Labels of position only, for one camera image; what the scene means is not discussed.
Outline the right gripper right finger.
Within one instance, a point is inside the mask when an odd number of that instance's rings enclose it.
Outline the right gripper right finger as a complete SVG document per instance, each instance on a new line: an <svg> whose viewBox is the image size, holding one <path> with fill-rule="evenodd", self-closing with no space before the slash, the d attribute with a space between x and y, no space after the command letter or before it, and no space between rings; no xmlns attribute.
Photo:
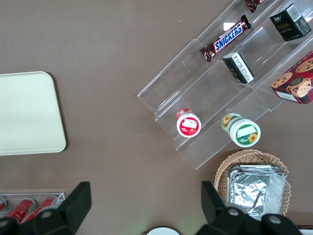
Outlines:
<svg viewBox="0 0 313 235"><path fill-rule="evenodd" d="M258 221L241 209L227 207L210 181L201 183L201 207L207 224L199 235L300 235L301 232L288 218L266 214Z"/></svg>

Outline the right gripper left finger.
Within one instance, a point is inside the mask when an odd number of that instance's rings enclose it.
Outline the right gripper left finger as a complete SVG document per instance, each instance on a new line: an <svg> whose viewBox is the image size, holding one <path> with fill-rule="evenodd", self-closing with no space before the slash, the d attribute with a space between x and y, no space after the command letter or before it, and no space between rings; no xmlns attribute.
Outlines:
<svg viewBox="0 0 313 235"><path fill-rule="evenodd" d="M74 235L91 209L90 182L80 182L56 209L40 212L26 223L0 220L2 235Z"/></svg>

